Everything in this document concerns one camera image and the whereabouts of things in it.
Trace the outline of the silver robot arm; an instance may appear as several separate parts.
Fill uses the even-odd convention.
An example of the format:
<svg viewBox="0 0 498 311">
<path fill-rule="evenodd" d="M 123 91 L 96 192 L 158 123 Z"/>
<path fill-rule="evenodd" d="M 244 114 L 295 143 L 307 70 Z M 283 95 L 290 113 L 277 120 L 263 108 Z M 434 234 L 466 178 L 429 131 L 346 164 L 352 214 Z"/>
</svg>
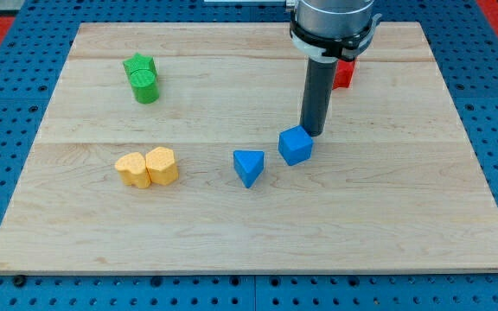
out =
<svg viewBox="0 0 498 311">
<path fill-rule="evenodd" d="M 374 0 L 297 0 L 290 13 L 290 37 L 313 61 L 351 62 L 371 44 L 380 18 Z"/>
</svg>

